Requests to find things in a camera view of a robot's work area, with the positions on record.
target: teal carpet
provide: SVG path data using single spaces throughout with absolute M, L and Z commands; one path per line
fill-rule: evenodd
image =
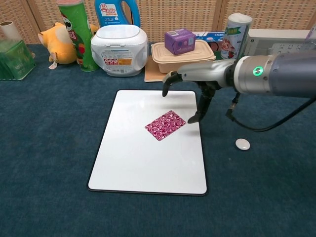
M 86 183 L 116 91 L 162 84 L 76 64 L 50 70 L 47 50 L 30 48 L 36 68 L 0 82 L 1 237 L 316 236 L 316 105 L 258 134 L 225 117 L 234 91 L 222 89 L 200 123 L 205 196 L 94 193 Z M 189 82 L 173 89 L 200 94 Z M 235 115 L 261 127 L 304 101 L 243 95 Z

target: robotic arm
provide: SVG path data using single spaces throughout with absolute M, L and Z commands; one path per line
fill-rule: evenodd
M 316 51 L 185 65 L 165 76 L 162 96 L 168 94 L 171 85 L 181 81 L 193 81 L 202 90 L 197 112 L 188 123 L 201 121 L 215 91 L 225 87 L 234 87 L 237 94 L 312 98 L 316 96 Z

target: white electronic device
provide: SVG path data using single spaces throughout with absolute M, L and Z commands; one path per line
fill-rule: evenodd
M 297 52 L 303 45 L 308 30 L 250 29 L 245 56 Z
M 104 26 L 92 38 L 91 51 L 95 63 L 107 74 L 134 76 L 148 59 L 147 35 L 135 25 Z
M 145 126 L 173 110 L 187 121 L 193 91 L 120 90 L 114 100 L 88 188 L 92 191 L 203 195 L 206 178 L 199 124 L 158 141 Z

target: pringles can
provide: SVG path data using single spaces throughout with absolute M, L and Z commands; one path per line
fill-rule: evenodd
M 251 23 L 252 18 L 241 13 L 233 13 L 228 17 L 221 48 L 223 59 L 242 57 Z
M 95 71 L 99 66 L 91 53 L 92 32 L 85 13 L 83 0 L 57 0 L 66 29 L 76 49 L 77 62 L 84 72 Z

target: pink patterned card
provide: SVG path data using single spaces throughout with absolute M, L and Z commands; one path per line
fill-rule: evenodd
M 170 110 L 169 112 L 160 116 L 158 119 L 146 125 L 145 128 L 158 141 L 161 141 L 185 124 L 186 122 L 182 118 L 180 118 L 180 116 Z

